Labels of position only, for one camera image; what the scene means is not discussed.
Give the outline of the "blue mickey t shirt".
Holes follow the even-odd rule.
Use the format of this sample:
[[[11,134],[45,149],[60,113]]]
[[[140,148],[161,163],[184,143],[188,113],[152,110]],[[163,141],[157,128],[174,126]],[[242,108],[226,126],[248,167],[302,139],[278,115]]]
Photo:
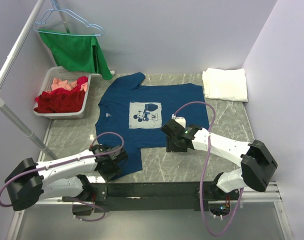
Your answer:
[[[95,130],[98,135],[106,133],[99,143],[110,147],[120,144],[120,139],[111,132],[124,139],[128,158],[119,164],[119,177],[143,169],[142,148],[166,146],[166,135],[160,128],[181,106],[191,103],[179,112],[188,125],[209,128],[202,86],[193,83],[146,86],[141,84],[145,78],[137,72],[115,79],[98,104]]]

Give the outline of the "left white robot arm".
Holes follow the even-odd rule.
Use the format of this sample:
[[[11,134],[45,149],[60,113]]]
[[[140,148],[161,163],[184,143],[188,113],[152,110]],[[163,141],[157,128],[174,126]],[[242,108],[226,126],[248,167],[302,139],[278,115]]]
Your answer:
[[[56,197],[92,201],[96,193],[86,174],[97,172],[100,180],[109,182],[121,173],[119,163],[127,158],[120,145],[94,145],[73,156],[47,162],[26,158],[4,181],[10,199],[8,207],[21,211],[39,200]]]

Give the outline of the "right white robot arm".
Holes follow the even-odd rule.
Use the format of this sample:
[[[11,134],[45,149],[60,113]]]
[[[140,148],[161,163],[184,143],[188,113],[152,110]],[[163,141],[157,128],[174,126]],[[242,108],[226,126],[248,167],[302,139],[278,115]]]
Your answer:
[[[265,192],[278,168],[266,145],[259,140],[237,141],[195,124],[183,127],[174,119],[162,126],[161,131],[166,135],[167,152],[205,151],[237,165],[236,170],[221,172],[213,181],[204,183],[202,193],[206,200],[223,200],[245,187]]]

